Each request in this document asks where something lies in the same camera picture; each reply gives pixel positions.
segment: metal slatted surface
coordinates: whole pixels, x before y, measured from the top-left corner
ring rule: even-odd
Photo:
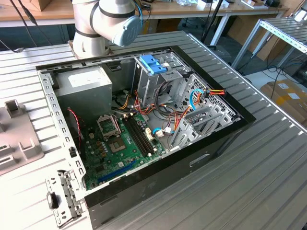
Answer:
[[[261,20],[260,26],[281,38],[285,42],[307,52],[307,25],[298,23],[293,18],[265,19]]]
[[[106,230],[300,229],[307,221],[306,131],[270,104],[191,35],[171,32],[139,36],[123,53],[179,45],[256,118],[226,153],[110,223]],[[23,102],[45,156],[0,177],[4,229],[57,229],[47,207],[44,179],[65,169],[34,66],[74,60],[67,45],[0,53],[0,101]],[[84,214],[64,229],[89,230]]]

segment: metal shelf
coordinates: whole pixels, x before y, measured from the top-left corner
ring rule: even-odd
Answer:
[[[276,35],[280,39],[284,40],[290,44],[293,48],[285,55],[284,59],[279,63],[278,66],[281,66],[283,62],[289,57],[294,48],[305,53],[307,52],[307,25],[303,23],[296,22],[293,18],[274,18],[274,19],[259,19],[254,29],[248,36],[246,42],[242,46],[240,52],[232,63],[232,68],[236,68],[241,61],[243,55],[248,49],[250,43],[253,41],[254,36],[256,35],[258,29],[262,27],[267,30],[267,33],[264,35],[260,41],[257,48],[254,50],[254,53],[261,48],[267,37],[270,33]]]

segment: workbench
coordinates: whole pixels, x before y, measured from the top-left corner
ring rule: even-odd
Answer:
[[[195,17],[207,17],[209,14],[209,7],[201,9],[197,7],[197,4],[191,6],[180,6],[176,2],[158,2],[155,1],[151,4],[151,20],[168,19],[168,18],[195,18]],[[24,26],[20,17],[16,13],[15,9],[11,6],[4,6],[4,9],[0,9],[0,27],[15,27]],[[236,0],[234,4],[230,4],[228,8],[221,8],[217,16],[222,16],[218,28],[211,41],[212,46],[215,46],[228,22],[230,16],[235,15],[261,15],[261,14],[276,14],[276,18],[282,17],[282,15],[288,10],[287,7],[275,8],[269,7],[268,9],[252,9],[240,0]],[[28,21],[24,12],[21,11],[24,19],[28,25],[33,25]],[[53,0],[43,12],[31,11],[36,18],[39,25],[54,25],[54,24],[72,24],[74,23],[74,15],[72,3],[70,0]],[[144,19],[147,20],[148,12],[143,11]]]
[[[139,36],[116,54],[178,45],[257,121],[219,158],[101,230],[300,230],[307,220],[307,130],[191,34]],[[0,177],[1,227],[56,230],[45,178],[67,169],[35,66],[75,60],[68,45],[0,52],[0,103],[25,105],[44,157]],[[65,230],[90,230],[87,213]]]

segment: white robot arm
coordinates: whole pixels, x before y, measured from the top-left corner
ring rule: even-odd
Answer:
[[[79,58],[106,54],[105,38],[118,46],[131,44],[141,30],[132,0],[73,0],[76,34],[73,50]]]

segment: green circuit board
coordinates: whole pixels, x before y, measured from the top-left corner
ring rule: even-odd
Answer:
[[[141,129],[147,128],[142,115],[136,114],[133,119],[138,122],[140,132],[142,132]],[[93,123],[87,129],[81,130],[85,142],[86,159],[83,160],[83,164],[86,169],[85,182],[87,190],[112,180],[128,170],[154,161],[162,154],[165,154],[162,145],[154,139],[149,142],[156,149],[156,152],[151,156],[144,157],[121,119],[118,119],[118,126],[121,130],[120,137],[112,136],[108,140],[103,139],[97,123]]]

